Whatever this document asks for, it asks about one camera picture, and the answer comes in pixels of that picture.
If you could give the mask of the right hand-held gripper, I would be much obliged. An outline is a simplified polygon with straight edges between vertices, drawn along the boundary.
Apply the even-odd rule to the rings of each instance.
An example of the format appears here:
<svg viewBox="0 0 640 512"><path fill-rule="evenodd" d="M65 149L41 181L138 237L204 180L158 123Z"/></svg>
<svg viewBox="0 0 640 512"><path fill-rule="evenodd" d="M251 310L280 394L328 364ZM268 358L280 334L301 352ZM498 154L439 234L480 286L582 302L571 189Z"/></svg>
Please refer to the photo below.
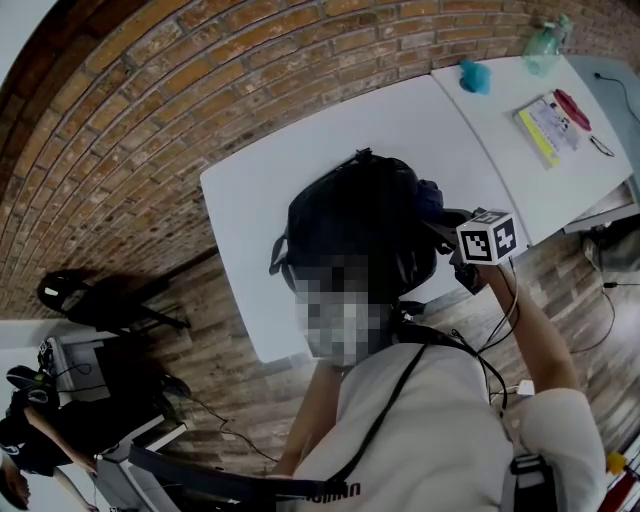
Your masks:
<svg viewBox="0 0 640 512"><path fill-rule="evenodd" d="M436 249L451 255L456 280L473 295L484 287L480 266L499 265L521 250L517 219L507 211L444 209L433 230Z"/></svg>

